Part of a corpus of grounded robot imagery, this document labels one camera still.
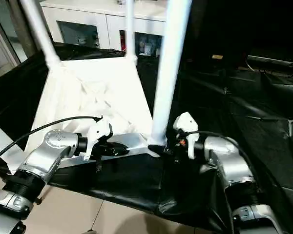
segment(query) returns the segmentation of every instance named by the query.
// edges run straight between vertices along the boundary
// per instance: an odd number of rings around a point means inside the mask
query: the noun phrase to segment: tiled floor
[[[208,234],[144,212],[93,197],[45,188],[45,200],[24,221],[26,234]]]

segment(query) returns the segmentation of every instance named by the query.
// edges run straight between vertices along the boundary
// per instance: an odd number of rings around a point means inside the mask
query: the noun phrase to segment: white fabric
[[[126,58],[64,61],[50,70],[36,112],[33,129],[72,116],[103,116],[114,135],[150,135],[152,118],[133,62]],[[25,152],[37,148],[54,128],[87,135],[94,121],[73,120],[29,137]]]

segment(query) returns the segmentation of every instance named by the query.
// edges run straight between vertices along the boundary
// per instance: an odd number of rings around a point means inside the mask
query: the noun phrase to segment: items in cabinet
[[[121,47],[122,50],[126,49],[126,39],[125,31],[120,30],[121,36]],[[159,57],[160,48],[162,43],[162,36],[145,34],[145,33],[135,33],[136,39],[136,54],[144,56]]]
[[[125,5],[126,4],[126,0],[117,0],[117,4],[119,5]]]
[[[97,27],[80,23],[57,21],[64,43],[99,48]]]

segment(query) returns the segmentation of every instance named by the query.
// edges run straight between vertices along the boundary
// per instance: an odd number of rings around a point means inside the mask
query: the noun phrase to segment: white metal pole
[[[169,0],[157,77],[151,144],[165,145],[166,128],[192,0]]]
[[[134,0],[126,0],[126,57],[137,64],[133,15]]]
[[[38,11],[36,1],[21,0],[21,3],[45,55],[47,66],[50,68],[52,65],[60,63],[60,59],[54,50],[50,36],[45,28],[40,12]]]

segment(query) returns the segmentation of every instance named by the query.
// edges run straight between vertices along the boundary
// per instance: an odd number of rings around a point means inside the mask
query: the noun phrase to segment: black tarp
[[[64,60],[123,55],[72,45],[55,48]],[[199,73],[181,67],[168,126],[189,111],[200,130],[237,140],[283,229],[293,234],[293,79],[249,71]],[[138,58],[151,111],[157,68],[158,60]],[[30,130],[46,75],[43,56],[37,54],[0,78],[0,127],[12,139]],[[181,159],[130,156],[104,161],[100,174],[90,163],[58,170],[50,184],[190,226],[231,233],[230,210],[216,169],[186,156]],[[0,163],[3,176],[6,167]]]

